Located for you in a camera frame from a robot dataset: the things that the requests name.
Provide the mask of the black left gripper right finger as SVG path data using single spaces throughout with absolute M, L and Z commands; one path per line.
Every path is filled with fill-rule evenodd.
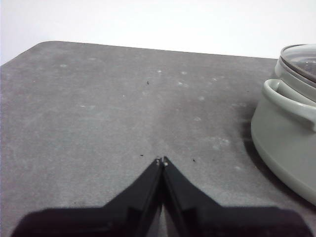
M 164 205 L 180 237 L 311 237 L 295 211 L 273 206 L 221 206 L 162 159 Z

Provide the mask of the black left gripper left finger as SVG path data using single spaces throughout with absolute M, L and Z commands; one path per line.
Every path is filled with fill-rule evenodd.
M 147 237 L 161 213 L 162 164 L 155 159 L 125 190 L 102 207 L 48 208 L 24 216 L 14 237 Z

